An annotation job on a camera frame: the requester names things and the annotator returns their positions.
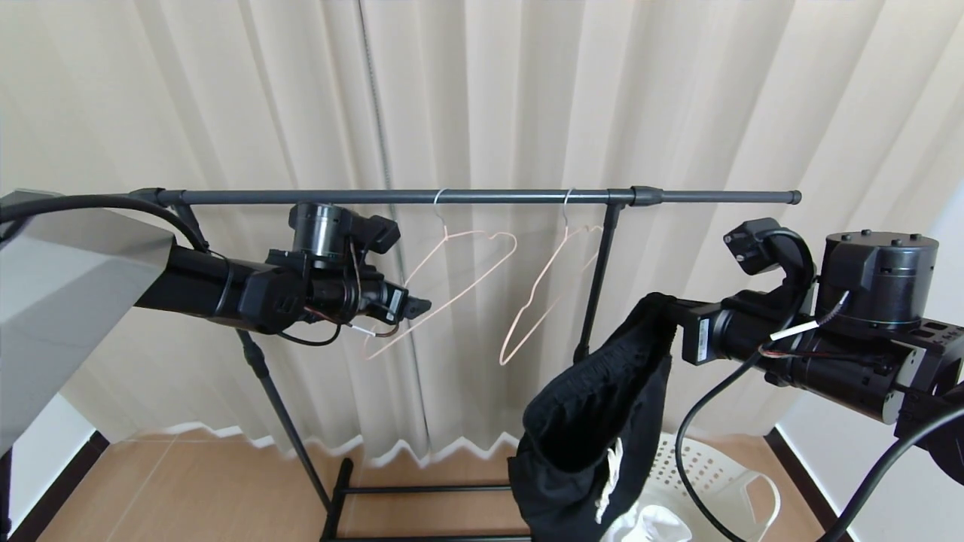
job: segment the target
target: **baseboard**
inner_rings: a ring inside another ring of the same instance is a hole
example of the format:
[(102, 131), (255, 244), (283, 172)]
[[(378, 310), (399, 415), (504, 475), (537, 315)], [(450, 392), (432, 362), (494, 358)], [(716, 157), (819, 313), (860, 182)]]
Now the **baseboard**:
[[(830, 529), (837, 522), (837, 513), (834, 512), (833, 507), (830, 506), (830, 502), (820, 493), (814, 479), (810, 477), (810, 473), (807, 472), (807, 469), (800, 463), (800, 459), (797, 458), (793, 450), (790, 449), (783, 435), (774, 428), (764, 438), (766, 439), (766, 443), (770, 445), (770, 449), (776, 454), (777, 459), (780, 460), (780, 464), (783, 465), (784, 470), (790, 475), (793, 484), (800, 490), (803, 499), (810, 506), (810, 509), (814, 511), (814, 515), (817, 516), (817, 521), (820, 522), (820, 526), (823, 527), (824, 530)], [(853, 539), (848, 533), (845, 533), (839, 540), (841, 542), (853, 542)]]
[(108, 446), (110, 446), (110, 443), (107, 442), (107, 439), (98, 431), (95, 431), (80, 448), (80, 451), (67, 463), (54, 483), (50, 484), (50, 487), (43, 493), (43, 497), (40, 497), (27, 517), (20, 522), (20, 525), (10, 536), (10, 542), (33, 542), (40, 538), (40, 534), (50, 525), (61, 506), (67, 502), (67, 498), (80, 484), (80, 480), (84, 479), (84, 476), (87, 475), (87, 472), (100, 458), (100, 454)]

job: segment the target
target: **wire hanger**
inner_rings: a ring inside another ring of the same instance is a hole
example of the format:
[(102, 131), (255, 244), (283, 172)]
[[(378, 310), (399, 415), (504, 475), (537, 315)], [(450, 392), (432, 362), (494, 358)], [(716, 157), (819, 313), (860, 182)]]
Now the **wire hanger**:
[[(559, 253), (562, 252), (562, 247), (566, 246), (566, 243), (568, 243), (570, 239), (572, 239), (573, 237), (575, 237), (576, 235), (584, 231), (589, 232), (589, 231), (603, 230), (602, 226), (587, 225), (587, 226), (582, 226), (580, 228), (577, 228), (572, 232), (569, 231), (569, 215), (566, 214), (566, 206), (569, 204), (569, 195), (573, 193), (573, 190), (574, 189), (570, 188), (569, 191), (566, 192), (566, 198), (562, 201), (562, 219), (566, 224), (565, 234), (562, 238), (562, 242), (559, 243), (558, 247), (556, 247), (555, 252), (552, 253), (552, 257), (549, 258), (549, 261), (546, 262), (546, 266), (543, 267), (542, 272), (540, 272), (539, 276), (536, 277), (536, 282), (532, 285), (532, 289), (529, 290), (529, 300), (526, 301), (525, 305), (522, 305), (522, 308), (519, 309), (519, 312), (516, 313), (516, 319), (512, 320), (512, 326), (509, 327), (509, 332), (505, 334), (505, 340), (502, 342), (502, 349), (498, 353), (498, 364), (501, 366), (504, 366), (505, 364), (509, 363), (509, 360), (515, 357), (516, 353), (519, 352), (519, 349), (522, 348), (522, 345), (525, 344), (525, 342), (529, 340), (529, 337), (531, 337), (532, 334), (535, 333), (536, 329), (539, 328), (540, 325), (542, 325), (543, 320), (545, 320), (546, 317), (549, 316), (549, 313), (552, 312), (552, 309), (555, 309), (556, 304), (559, 303), (559, 301), (562, 299), (562, 296), (564, 296), (566, 292), (569, 291), (568, 288), (564, 288), (563, 293), (559, 294), (555, 299), (552, 300), (552, 303), (549, 305), (549, 308), (546, 309), (546, 312), (544, 312), (543, 315), (540, 316), (539, 319), (536, 321), (536, 323), (533, 324), (532, 329), (530, 329), (528, 333), (525, 334), (525, 337), (522, 337), (522, 340), (519, 341), (519, 344), (516, 344), (516, 347), (513, 348), (508, 355), (506, 355), (505, 349), (509, 347), (509, 339), (512, 338), (512, 334), (516, 331), (516, 326), (519, 325), (519, 320), (520, 318), (522, 318), (522, 313), (525, 312), (525, 310), (532, 305), (532, 300), (535, 299), (535, 296), (536, 296), (536, 288), (539, 287), (539, 283), (542, 281), (543, 277), (546, 276), (546, 273), (549, 271), (549, 267), (552, 266), (552, 263), (555, 261), (556, 257), (558, 257)], [(599, 254), (600, 254), (599, 251), (596, 251), (596, 253), (593, 254), (592, 257), (590, 257), (582, 265), (582, 269), (580, 269), (579, 272), (573, 277), (573, 281), (581, 277), (582, 274), (586, 272), (586, 269), (589, 269), (589, 266), (592, 265), (594, 261), (596, 261), (596, 258), (599, 257)]]
[(497, 231), (496, 233), (488, 233), (487, 231), (484, 231), (484, 230), (469, 230), (469, 231), (462, 231), (462, 232), (460, 232), (460, 233), (449, 233), (449, 232), (448, 232), (448, 224), (445, 223), (445, 219), (442, 218), (442, 214), (439, 213), (439, 196), (441, 196), (441, 195), (442, 195), (442, 192), (444, 192), (445, 190), (447, 190), (447, 188), (443, 188), (443, 189), (439, 190), (439, 193), (435, 195), (435, 200), (432, 201), (432, 205), (433, 205), (434, 208), (435, 208), (435, 215), (436, 215), (437, 217), (439, 217), (439, 220), (440, 220), (440, 221), (442, 221), (442, 233), (443, 233), (442, 240), (439, 241), (439, 244), (437, 244), (437, 245), (435, 246), (435, 248), (432, 249), (432, 251), (428, 253), (428, 256), (426, 256), (426, 257), (415, 267), (415, 270), (412, 271), (412, 274), (409, 275), (408, 279), (405, 280), (405, 283), (402, 284), (402, 287), (408, 287), (409, 283), (412, 281), (412, 278), (413, 278), (416, 274), (418, 274), (418, 271), (425, 265), (425, 263), (427, 263), (428, 260), (431, 259), (432, 256), (434, 256), (435, 253), (438, 252), (439, 249), (440, 249), (445, 243), (447, 243), (448, 241), (450, 241), (450, 240), (452, 240), (452, 239), (455, 239), (455, 238), (458, 238), (458, 237), (465, 237), (465, 236), (468, 236), (468, 235), (479, 235), (479, 234), (482, 234), (482, 235), (486, 235), (486, 236), (487, 236), (487, 239), (491, 241), (491, 240), (495, 239), (496, 237), (506, 236), (506, 237), (509, 237), (510, 239), (512, 239), (512, 250), (510, 250), (508, 254), (506, 254), (505, 256), (503, 256), (502, 259), (500, 259), (499, 261), (497, 261), (497, 262), (495, 263), (495, 265), (493, 265), (488, 271), (486, 271), (486, 272), (483, 273), (481, 276), (479, 276), (479, 278), (475, 279), (475, 282), (473, 282), (473, 283), (470, 284), (468, 287), (466, 287), (466, 289), (464, 289), (464, 290), (462, 290), (461, 292), (459, 292), (458, 295), (456, 295), (456, 296), (453, 297), (452, 299), (449, 299), (449, 300), (448, 300), (447, 302), (445, 302), (441, 307), (438, 307), (438, 308), (435, 309), (434, 311), (430, 312), (428, 315), (422, 316), (414, 325), (412, 325), (411, 327), (409, 327), (409, 329), (407, 329), (407, 330), (405, 330), (404, 332), (402, 332), (401, 334), (398, 334), (397, 336), (395, 336), (394, 339), (390, 340), (387, 344), (385, 344), (384, 346), (382, 346), (381, 348), (379, 348), (374, 354), (368, 355), (368, 354), (366, 353), (366, 347), (367, 347), (367, 345), (368, 345), (368, 341), (371, 339), (371, 337), (366, 337), (365, 340), (364, 340), (364, 343), (363, 343), (362, 346), (361, 346), (361, 353), (362, 353), (362, 355), (364, 356), (364, 358), (365, 358), (366, 360), (372, 360), (372, 359), (374, 359), (376, 356), (378, 356), (379, 354), (381, 354), (382, 352), (385, 352), (385, 351), (388, 350), (388, 348), (391, 347), (393, 344), (395, 344), (396, 342), (398, 342), (399, 340), (401, 340), (403, 337), (405, 337), (406, 335), (408, 335), (409, 333), (411, 333), (412, 331), (414, 331), (415, 328), (417, 328), (418, 326), (420, 326), (420, 325), (424, 324), (425, 322), (431, 320), (433, 316), (435, 316), (436, 314), (438, 314), (438, 313), (441, 312), (441, 311), (444, 311), (444, 310), (447, 309), (450, 305), (452, 305), (453, 303), (455, 303), (456, 301), (458, 301), (462, 296), (464, 296), (464, 295), (466, 295), (467, 293), (469, 293), (470, 290), (472, 290), (473, 288), (475, 288), (476, 286), (478, 286), (479, 283), (481, 283), (483, 280), (485, 280), (486, 277), (488, 277), (489, 275), (491, 275), (491, 274), (498, 268), (499, 265), (505, 263), (505, 261), (506, 261), (507, 259), (509, 259), (510, 256), (512, 256), (514, 253), (516, 253), (516, 249), (519, 248), (519, 239), (517, 239), (515, 235), (513, 235), (512, 233), (509, 233), (508, 231)]

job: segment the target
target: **metal hook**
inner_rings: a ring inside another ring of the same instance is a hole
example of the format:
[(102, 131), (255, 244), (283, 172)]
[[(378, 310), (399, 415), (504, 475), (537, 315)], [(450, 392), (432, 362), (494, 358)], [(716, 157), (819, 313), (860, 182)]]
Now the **metal hook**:
[(435, 199), (432, 201), (432, 205), (434, 206), (433, 208), (435, 209), (435, 216), (439, 217), (439, 220), (442, 221), (442, 228), (443, 228), (443, 229), (447, 229), (447, 228), (448, 228), (448, 224), (445, 223), (445, 219), (442, 218), (442, 214), (439, 212), (439, 196), (441, 196), (441, 195), (442, 195), (442, 192), (444, 192), (444, 191), (446, 191), (446, 190), (448, 190), (448, 189), (447, 189), (447, 188), (442, 188), (442, 189), (440, 189), (440, 190), (439, 190), (439, 193), (435, 195)]
[(575, 188), (570, 188), (566, 192), (566, 198), (562, 201), (562, 219), (566, 221), (566, 229), (569, 228), (569, 215), (566, 214), (566, 205), (569, 204), (569, 195), (573, 193), (573, 190), (575, 190)]

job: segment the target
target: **white plastic basket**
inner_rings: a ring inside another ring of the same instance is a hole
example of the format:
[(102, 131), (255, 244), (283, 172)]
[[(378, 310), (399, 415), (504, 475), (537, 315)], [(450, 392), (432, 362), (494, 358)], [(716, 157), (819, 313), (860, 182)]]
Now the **white plastic basket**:
[[(694, 542), (725, 541), (726, 537), (703, 517), (686, 493), (677, 474), (675, 453), (676, 435), (663, 433), (656, 461), (639, 498), (640, 504), (659, 504), (669, 508), (693, 532)], [(740, 538), (760, 542), (780, 513), (780, 492), (773, 480), (765, 474), (750, 471), (713, 447), (690, 439), (683, 439), (683, 462), (693, 489), (710, 512)], [(758, 523), (754, 517), (746, 491), (757, 478), (765, 480), (773, 491), (773, 513), (763, 523)]]

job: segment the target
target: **clothing rack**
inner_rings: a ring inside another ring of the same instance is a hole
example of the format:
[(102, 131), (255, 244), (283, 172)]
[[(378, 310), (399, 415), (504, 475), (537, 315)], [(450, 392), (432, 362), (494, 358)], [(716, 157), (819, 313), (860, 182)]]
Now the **clothing rack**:
[[(598, 190), (167, 190), (164, 188), (145, 188), (136, 190), (129, 196), (157, 203), (174, 210), (204, 239), (201, 225), (192, 210), (192, 205), (232, 205), (232, 204), (295, 204), (301, 202), (331, 203), (331, 204), (450, 204), (450, 203), (489, 203), (489, 204), (604, 204), (605, 218), (602, 223), (602, 238), (600, 239), (599, 256), (593, 273), (592, 284), (589, 289), (589, 300), (582, 324), (582, 333), (576, 347), (573, 360), (578, 363), (589, 354), (589, 338), (592, 334), (599, 305), (600, 294), (603, 291), (603, 278), (612, 240), (619, 223), (620, 212), (627, 206), (645, 207), (660, 203), (800, 203), (800, 192), (747, 192), (747, 191), (708, 191), (708, 190), (662, 190), (651, 186), (633, 186), (631, 188), (610, 188)], [(268, 395), (271, 406), (278, 415), (284, 432), (291, 441), (298, 458), (305, 467), (305, 472), (318, 494), (319, 500), (325, 507), (328, 516), (321, 533), (320, 542), (335, 540), (353, 540), (355, 542), (416, 542), (416, 541), (447, 541), (447, 542), (495, 542), (495, 541), (523, 541), (531, 540), (528, 535), (492, 534), (492, 535), (457, 535), (457, 536), (379, 536), (379, 537), (340, 537), (338, 536), (338, 522), (344, 509), (345, 499), (349, 495), (381, 495), (381, 494), (419, 494), (419, 493), (453, 493), (475, 491), (508, 491), (507, 484), (460, 484), (438, 486), (403, 486), (403, 487), (351, 487), (351, 476), (354, 464), (351, 459), (341, 461), (335, 487), (329, 496), (314, 469), (304, 442), (295, 428), (291, 416), (288, 414), (284, 401), (275, 387), (264, 356), (253, 344), (251, 336), (240, 332), (245, 346), (245, 357), (252, 366), (254, 374), (261, 382)], [(258, 357), (251, 357), (251, 348), (257, 351)]]

